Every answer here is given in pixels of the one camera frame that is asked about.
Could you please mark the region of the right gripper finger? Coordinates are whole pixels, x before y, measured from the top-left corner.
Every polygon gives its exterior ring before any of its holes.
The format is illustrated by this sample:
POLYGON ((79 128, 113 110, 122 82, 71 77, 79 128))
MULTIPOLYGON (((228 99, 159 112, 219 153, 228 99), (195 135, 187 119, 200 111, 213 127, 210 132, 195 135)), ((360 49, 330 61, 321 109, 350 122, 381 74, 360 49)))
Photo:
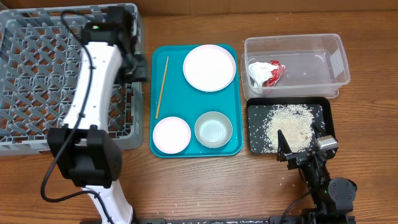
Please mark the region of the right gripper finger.
POLYGON ((314 130, 315 138, 316 138, 316 139, 322 138, 322 137, 325 137, 325 136, 328 135, 328 134, 326 133, 326 131, 325 131, 319 124, 317 124, 316 122, 313 122, 313 123, 312 123, 312 128, 313 128, 313 130, 314 130))
POLYGON ((286 161, 287 157, 292 155, 292 151, 281 130, 278 130, 277 136, 278 136, 277 160, 286 161))

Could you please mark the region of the wooden chopstick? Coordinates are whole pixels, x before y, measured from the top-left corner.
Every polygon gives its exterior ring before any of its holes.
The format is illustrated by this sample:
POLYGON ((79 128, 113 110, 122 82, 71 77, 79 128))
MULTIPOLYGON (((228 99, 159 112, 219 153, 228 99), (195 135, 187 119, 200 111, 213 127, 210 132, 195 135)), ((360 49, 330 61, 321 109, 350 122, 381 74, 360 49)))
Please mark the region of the wooden chopstick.
POLYGON ((162 95, 163 95, 163 91, 164 91, 165 78, 167 76, 168 65, 169 65, 169 56, 167 56, 166 63, 165 63, 164 74, 163 74, 161 89, 160 89, 160 93, 159 93, 159 100, 158 100, 158 104, 157 104, 157 111, 155 114, 156 119, 158 119, 159 113, 160 113, 160 107, 161 107, 162 95))

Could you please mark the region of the red wrapper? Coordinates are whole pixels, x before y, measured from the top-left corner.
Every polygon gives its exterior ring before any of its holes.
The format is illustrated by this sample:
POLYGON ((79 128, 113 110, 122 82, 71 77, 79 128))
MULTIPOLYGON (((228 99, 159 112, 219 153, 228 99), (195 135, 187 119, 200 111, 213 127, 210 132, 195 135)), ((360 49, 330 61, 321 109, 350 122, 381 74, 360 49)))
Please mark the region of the red wrapper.
POLYGON ((277 60, 271 60, 271 65, 275 65, 277 68, 271 71, 272 77, 263 83, 264 87, 276 86, 286 71, 286 66, 280 64, 277 60))

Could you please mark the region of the small pink-rimmed plate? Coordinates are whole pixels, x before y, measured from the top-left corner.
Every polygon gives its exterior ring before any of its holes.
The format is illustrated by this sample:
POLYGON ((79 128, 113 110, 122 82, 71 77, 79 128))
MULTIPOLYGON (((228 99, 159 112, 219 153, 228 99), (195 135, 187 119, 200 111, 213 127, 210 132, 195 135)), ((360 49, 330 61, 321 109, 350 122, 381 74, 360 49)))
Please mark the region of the small pink-rimmed plate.
POLYGON ((152 133, 156 148, 166 154, 182 152, 189 145, 191 136, 187 122, 175 116, 160 120, 152 133))

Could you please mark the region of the grey bowl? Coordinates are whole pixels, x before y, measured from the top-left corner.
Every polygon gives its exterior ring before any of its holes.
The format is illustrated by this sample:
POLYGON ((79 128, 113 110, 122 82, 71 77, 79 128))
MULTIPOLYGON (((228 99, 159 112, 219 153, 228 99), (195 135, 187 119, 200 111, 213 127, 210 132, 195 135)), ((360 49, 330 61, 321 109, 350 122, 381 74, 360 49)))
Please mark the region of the grey bowl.
POLYGON ((200 144, 208 148, 223 147, 233 134, 233 125, 223 113, 209 111, 202 114, 194 127, 195 137, 200 144))

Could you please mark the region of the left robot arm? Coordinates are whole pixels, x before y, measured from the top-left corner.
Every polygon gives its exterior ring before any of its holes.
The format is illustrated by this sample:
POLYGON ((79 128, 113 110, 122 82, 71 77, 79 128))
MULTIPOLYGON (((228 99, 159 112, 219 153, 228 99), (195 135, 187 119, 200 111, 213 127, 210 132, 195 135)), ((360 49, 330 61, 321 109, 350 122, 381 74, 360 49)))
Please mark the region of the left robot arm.
POLYGON ((122 150, 108 134, 108 110, 113 85, 145 82, 147 60, 135 53, 133 16, 122 6, 110 6, 105 21, 89 19, 76 41, 81 64, 75 94, 60 128, 50 128, 47 144, 53 155, 41 183, 41 197, 50 203, 88 194, 102 223, 138 223, 119 177, 122 150), (45 194, 58 167, 64 179, 81 190, 60 198, 45 194))

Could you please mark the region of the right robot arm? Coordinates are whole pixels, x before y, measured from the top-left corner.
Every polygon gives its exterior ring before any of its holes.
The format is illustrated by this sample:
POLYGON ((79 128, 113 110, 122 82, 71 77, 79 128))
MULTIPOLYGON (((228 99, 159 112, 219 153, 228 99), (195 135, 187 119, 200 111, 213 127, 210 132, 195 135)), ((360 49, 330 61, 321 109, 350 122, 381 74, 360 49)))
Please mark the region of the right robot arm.
POLYGON ((312 123, 315 133, 315 146, 303 152, 293 153, 282 131, 278 131, 277 160, 288 162, 289 170, 298 169, 308 192, 292 202, 279 217, 279 223, 355 223, 353 202, 358 186, 349 179, 331 178, 326 162, 334 158, 338 141, 317 123, 312 123), (305 209, 300 216, 290 216, 288 212, 305 197, 311 196, 314 207, 305 209))

